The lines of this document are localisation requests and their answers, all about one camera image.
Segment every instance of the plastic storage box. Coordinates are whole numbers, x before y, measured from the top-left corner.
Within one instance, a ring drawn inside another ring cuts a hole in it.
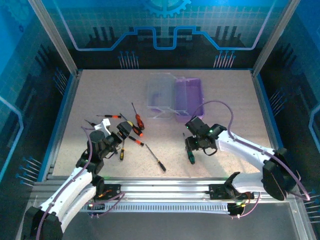
[[[147,117],[152,119],[170,119],[174,114],[187,115],[186,82],[176,88],[177,78],[171,73],[153,73],[147,87]]]
[[[196,109],[203,103],[204,93],[199,78],[177,78],[175,83],[175,108],[179,110],[186,107],[186,110],[179,111],[175,115],[177,122],[188,122],[195,111],[195,115],[202,119],[205,115],[204,106],[201,106],[198,110]]]

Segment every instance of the screwdriver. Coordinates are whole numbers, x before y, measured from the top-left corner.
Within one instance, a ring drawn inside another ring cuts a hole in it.
[[[122,161],[124,159],[125,156],[125,140],[122,141],[122,149],[121,149],[121,153],[120,153],[120,160]]]
[[[123,116],[121,113],[120,113],[120,116],[122,116],[126,121],[132,123],[131,121],[129,121],[128,119],[125,118],[125,116]],[[133,123],[132,123],[132,130],[134,131],[135,134],[137,134],[139,137],[142,137],[144,134],[142,133],[142,131],[140,130],[140,128],[138,128],[137,126],[135,126]]]
[[[132,141],[136,142],[137,144],[141,145],[142,147],[145,145],[143,142],[140,142],[139,140],[135,139],[133,136],[128,136]]]
[[[97,124],[95,124],[94,122],[90,122],[90,121],[88,121],[88,120],[85,120],[88,124],[90,124],[91,125],[91,127],[94,127],[94,126],[96,126]]]
[[[134,103],[132,102],[131,104],[132,104],[133,110],[135,112],[135,119],[136,119],[136,122],[138,123],[138,127],[141,130],[145,130],[144,122],[141,120],[140,115],[137,113],[135,106],[134,106]]]
[[[149,148],[149,146],[146,144],[145,145],[148,149],[149,149],[149,151],[150,151],[150,153],[152,154],[152,156],[157,160],[157,162],[158,162],[158,164],[160,165],[160,167],[162,168],[162,170],[165,172],[167,169],[165,168],[165,166],[160,162],[160,160],[156,157],[156,155],[151,151],[151,149]]]
[[[186,150],[186,153],[188,155],[188,159],[189,159],[191,164],[195,164],[196,163],[195,156],[192,153],[192,149],[191,149],[191,146],[189,144],[189,139],[188,138],[186,139],[186,136],[185,136],[184,132],[183,132],[183,139],[184,139],[185,150]]]
[[[105,117],[105,118],[113,118],[113,119],[120,119],[121,115],[96,115],[97,117]]]

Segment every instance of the black screwdriver handle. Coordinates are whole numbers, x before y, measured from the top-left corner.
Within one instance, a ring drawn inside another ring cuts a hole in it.
[[[167,169],[165,168],[165,166],[162,164],[162,162],[158,161],[158,164],[160,165],[160,167],[162,168],[162,170],[165,172],[167,171]]]

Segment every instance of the blue frame edge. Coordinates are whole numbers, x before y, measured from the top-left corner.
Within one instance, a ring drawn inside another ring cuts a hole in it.
[[[38,175],[38,178],[37,178],[37,182],[42,182],[42,179],[44,177],[44,174],[45,174],[45,171],[46,171],[46,168],[47,168],[47,164],[48,164],[48,161],[49,161],[49,157],[50,157],[50,154],[51,154],[51,152],[53,150],[52,148],[54,146],[56,134],[58,133],[59,123],[60,123],[60,120],[61,120],[61,118],[63,116],[63,111],[64,111],[64,108],[66,106],[67,98],[68,98],[68,95],[69,95],[69,92],[70,92],[70,89],[71,89],[71,85],[72,85],[74,80],[75,80],[75,77],[72,74],[70,74],[70,77],[69,77],[69,80],[68,80],[68,84],[66,86],[66,89],[65,89],[62,101],[61,101],[59,112],[58,112],[58,115],[57,115],[55,123],[54,123],[54,127],[53,127],[53,130],[52,130],[50,141],[49,141],[48,147],[46,148],[46,152],[45,152],[45,155],[44,155],[44,158],[43,158],[43,162],[42,162],[41,169],[40,169],[40,172],[39,172],[39,175]]]
[[[271,109],[271,106],[270,106],[270,102],[269,102],[269,99],[268,99],[268,96],[267,96],[267,92],[266,92],[264,83],[262,82],[262,78],[261,78],[260,73],[257,75],[256,78],[257,78],[258,83],[260,85],[261,93],[262,93],[262,97],[263,97],[262,100],[265,102],[267,114],[269,115],[269,118],[270,118],[270,121],[271,121],[271,127],[273,128],[273,131],[274,131],[274,134],[275,134],[276,144],[277,144],[278,148],[283,148],[284,144],[283,144],[283,142],[281,140],[281,137],[280,137],[280,133],[279,133],[279,130],[278,130],[278,127],[277,127],[276,119],[275,119],[274,115],[272,114],[272,109]]]

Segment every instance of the red screwdriver handle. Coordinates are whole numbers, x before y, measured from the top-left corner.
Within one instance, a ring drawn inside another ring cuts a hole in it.
[[[135,119],[136,119],[136,122],[138,123],[138,127],[139,127],[141,130],[144,130],[144,129],[145,129],[145,125],[144,125],[144,122],[141,120],[139,114],[136,114],[136,115],[135,115]]]

